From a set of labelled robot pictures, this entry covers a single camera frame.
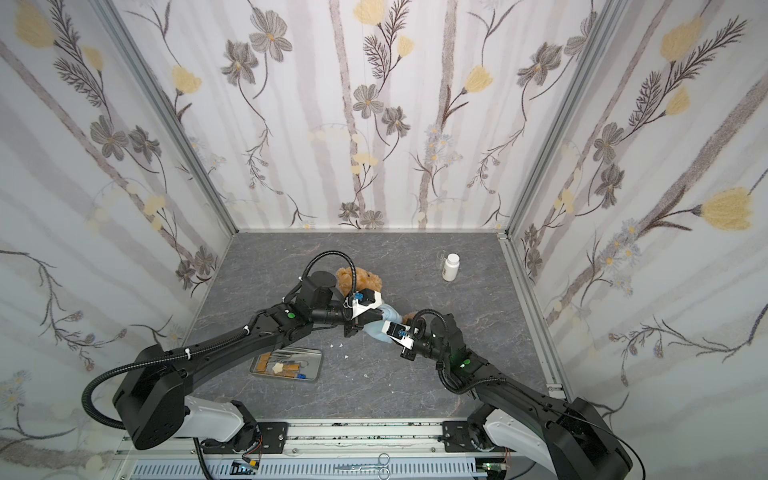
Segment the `light blue fleece hoodie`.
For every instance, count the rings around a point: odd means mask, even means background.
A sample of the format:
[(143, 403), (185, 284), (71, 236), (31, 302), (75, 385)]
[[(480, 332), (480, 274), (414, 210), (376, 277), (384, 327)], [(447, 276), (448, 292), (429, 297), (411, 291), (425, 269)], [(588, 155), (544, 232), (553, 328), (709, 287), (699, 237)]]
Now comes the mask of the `light blue fleece hoodie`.
[(382, 319), (366, 324), (363, 331), (375, 340), (390, 343), (391, 338), (387, 335), (387, 330), (392, 324), (402, 324), (403, 317), (394, 307), (386, 303), (379, 306), (378, 310), (382, 314)]

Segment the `brown teddy bear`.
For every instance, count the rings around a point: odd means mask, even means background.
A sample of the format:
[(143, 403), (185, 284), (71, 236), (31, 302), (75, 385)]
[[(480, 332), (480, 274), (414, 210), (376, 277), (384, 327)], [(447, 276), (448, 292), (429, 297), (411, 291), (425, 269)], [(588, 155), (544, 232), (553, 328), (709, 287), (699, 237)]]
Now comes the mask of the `brown teddy bear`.
[[(346, 296), (352, 290), (352, 273), (349, 267), (340, 268), (336, 274), (337, 288), (343, 296)], [(356, 287), (358, 290), (371, 289), (374, 291), (383, 291), (382, 279), (367, 270), (356, 268)]]

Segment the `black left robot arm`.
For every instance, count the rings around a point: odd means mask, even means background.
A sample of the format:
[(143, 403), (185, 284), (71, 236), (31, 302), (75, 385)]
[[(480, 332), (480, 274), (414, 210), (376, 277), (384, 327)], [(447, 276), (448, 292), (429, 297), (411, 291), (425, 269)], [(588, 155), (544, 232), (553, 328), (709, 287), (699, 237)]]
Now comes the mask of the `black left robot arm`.
[(164, 350), (145, 348), (135, 361), (113, 368), (86, 385), (85, 413), (128, 433), (138, 450), (171, 438), (193, 438), (207, 448), (245, 453), (263, 435), (240, 401), (212, 402), (194, 391), (216, 376), (265, 353), (288, 347), (323, 326), (342, 327), (346, 337), (384, 318), (378, 283), (360, 279), (348, 266), (350, 284), (308, 264), (282, 301), (256, 311), (244, 325), (215, 338)]

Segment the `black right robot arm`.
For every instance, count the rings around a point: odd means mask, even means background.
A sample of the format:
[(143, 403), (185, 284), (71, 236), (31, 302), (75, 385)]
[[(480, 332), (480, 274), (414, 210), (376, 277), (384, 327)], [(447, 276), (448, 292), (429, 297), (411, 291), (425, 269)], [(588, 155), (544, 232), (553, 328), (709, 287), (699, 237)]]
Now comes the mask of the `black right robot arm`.
[(504, 374), (466, 346), (452, 316), (424, 309), (407, 324), (383, 330), (402, 347), (403, 358), (435, 361), (446, 390), (472, 393), (481, 402), (468, 417), (476, 448), (513, 450), (559, 479), (625, 479), (631, 472), (636, 452), (592, 404), (553, 398)]

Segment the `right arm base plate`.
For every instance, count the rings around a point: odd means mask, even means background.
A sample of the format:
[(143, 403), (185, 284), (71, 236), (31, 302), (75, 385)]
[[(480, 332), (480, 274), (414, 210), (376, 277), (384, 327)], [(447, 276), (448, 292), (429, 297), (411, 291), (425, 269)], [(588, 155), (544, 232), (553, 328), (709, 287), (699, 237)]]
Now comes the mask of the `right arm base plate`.
[(467, 420), (446, 420), (438, 439), (447, 453), (504, 453), (481, 429)]

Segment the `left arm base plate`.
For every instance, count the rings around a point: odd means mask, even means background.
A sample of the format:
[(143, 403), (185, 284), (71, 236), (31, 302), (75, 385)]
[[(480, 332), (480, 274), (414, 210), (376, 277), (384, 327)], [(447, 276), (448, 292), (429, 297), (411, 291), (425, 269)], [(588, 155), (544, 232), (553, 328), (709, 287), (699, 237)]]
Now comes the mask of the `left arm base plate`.
[(288, 427), (288, 422), (247, 423), (227, 442), (202, 440), (202, 451), (205, 454), (282, 454)]

